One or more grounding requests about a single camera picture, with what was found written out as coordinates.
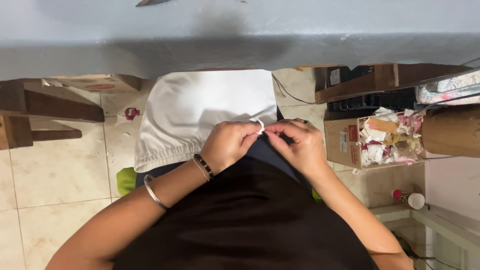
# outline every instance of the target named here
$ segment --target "black top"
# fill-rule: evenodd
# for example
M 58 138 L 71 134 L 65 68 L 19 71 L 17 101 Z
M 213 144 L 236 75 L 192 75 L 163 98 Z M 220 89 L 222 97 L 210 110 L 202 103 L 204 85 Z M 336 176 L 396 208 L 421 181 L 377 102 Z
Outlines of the black top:
M 377 268 L 349 225 L 311 192 L 242 158 L 129 244 L 113 269 Z

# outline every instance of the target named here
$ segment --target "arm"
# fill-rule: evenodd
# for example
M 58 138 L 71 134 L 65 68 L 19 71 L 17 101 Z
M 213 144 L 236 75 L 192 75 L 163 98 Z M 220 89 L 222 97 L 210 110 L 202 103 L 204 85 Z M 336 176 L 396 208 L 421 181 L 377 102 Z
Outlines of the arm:
M 265 127 L 270 143 L 312 184 L 325 204 L 342 217 L 381 270 L 412 269 L 407 255 L 390 231 L 349 191 L 328 166 L 322 132 L 300 119 Z M 295 142 L 287 145 L 284 133 Z
M 259 129 L 253 123 L 220 123 L 212 130 L 200 155 L 213 173 L 218 174 L 247 153 L 257 138 L 254 132 Z M 165 206 L 172 207 L 206 182 L 200 169 L 189 160 L 151 181 L 150 187 Z M 147 189 L 137 188 L 100 211 L 72 235 L 52 257 L 46 270 L 110 270 L 115 256 L 163 214 L 165 211 Z

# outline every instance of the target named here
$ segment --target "white pants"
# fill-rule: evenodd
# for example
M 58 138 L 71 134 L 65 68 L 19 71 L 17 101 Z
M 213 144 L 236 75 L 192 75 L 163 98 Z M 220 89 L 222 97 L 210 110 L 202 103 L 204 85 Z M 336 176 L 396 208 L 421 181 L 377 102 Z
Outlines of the white pants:
M 135 171 L 187 161 L 222 121 L 276 122 L 272 76 L 265 70 L 171 73 L 148 97 L 135 146 Z

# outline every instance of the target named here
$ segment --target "forearm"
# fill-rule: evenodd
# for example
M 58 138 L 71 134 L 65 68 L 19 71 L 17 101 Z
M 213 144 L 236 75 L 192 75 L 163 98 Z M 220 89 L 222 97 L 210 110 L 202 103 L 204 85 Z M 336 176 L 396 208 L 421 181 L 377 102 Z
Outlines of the forearm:
M 206 179 L 192 160 L 150 182 L 155 195 L 171 207 Z M 53 269 L 111 269 L 111 260 L 165 211 L 144 186 L 111 204 L 79 229 L 57 251 L 47 266 Z
M 306 177 L 325 204 L 349 224 L 370 254 L 403 253 L 391 232 L 343 185 L 328 165 Z

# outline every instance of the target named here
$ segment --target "hand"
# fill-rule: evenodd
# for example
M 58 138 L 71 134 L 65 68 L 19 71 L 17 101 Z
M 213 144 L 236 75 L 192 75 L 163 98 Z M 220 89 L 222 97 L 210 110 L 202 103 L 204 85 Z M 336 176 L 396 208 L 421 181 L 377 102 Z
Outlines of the hand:
M 303 123 L 302 119 L 284 119 L 265 127 L 270 144 L 295 167 L 307 176 L 319 169 L 329 168 L 322 132 Z M 285 134 L 294 140 L 288 145 L 279 136 Z
M 255 123 L 221 122 L 205 141 L 200 156 L 214 175 L 230 167 L 247 153 L 262 127 Z

